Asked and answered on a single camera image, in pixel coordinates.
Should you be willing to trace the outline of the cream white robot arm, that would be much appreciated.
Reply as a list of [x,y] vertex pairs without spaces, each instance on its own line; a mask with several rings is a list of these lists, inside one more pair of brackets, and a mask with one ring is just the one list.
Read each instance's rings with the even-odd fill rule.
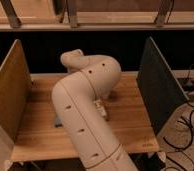
[[95,105],[118,83],[120,64],[79,49],[63,53],[61,63],[70,74],[54,86],[52,102],[86,171],[138,171]]

